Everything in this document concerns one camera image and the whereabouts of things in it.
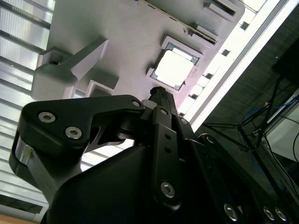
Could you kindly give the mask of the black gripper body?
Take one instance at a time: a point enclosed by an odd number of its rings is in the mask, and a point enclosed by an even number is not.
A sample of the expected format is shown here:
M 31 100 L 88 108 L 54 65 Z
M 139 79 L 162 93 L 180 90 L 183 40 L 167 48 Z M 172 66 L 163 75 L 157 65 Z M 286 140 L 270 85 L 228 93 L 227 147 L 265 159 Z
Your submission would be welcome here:
M 76 175 L 47 157 L 67 180 L 53 194 L 45 224 L 221 224 L 223 203 L 188 143 L 133 146 Z

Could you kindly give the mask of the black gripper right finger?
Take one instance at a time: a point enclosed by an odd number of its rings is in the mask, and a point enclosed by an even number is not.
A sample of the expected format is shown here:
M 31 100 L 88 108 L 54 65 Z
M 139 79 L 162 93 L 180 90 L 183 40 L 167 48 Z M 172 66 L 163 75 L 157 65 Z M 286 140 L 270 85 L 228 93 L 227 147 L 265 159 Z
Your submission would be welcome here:
M 211 135 L 196 137 L 191 125 L 177 113 L 173 95 L 163 90 L 163 104 L 170 110 L 178 134 L 178 152 L 188 173 L 197 178 L 211 208 L 214 224 L 292 224 L 293 208 L 269 168 L 254 151 L 258 165 L 275 194 L 268 194 L 258 182 Z

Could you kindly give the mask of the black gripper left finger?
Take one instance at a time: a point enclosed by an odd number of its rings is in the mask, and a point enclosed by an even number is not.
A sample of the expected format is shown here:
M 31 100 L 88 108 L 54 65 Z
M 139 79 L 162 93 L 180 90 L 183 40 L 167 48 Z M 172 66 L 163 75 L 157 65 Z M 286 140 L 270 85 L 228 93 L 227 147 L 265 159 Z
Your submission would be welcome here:
M 47 202 L 67 180 L 50 170 L 47 157 L 74 162 L 82 173 L 133 146 L 178 144 L 162 87 L 148 101 L 131 95 L 39 101 L 24 106 L 9 165 L 42 191 Z

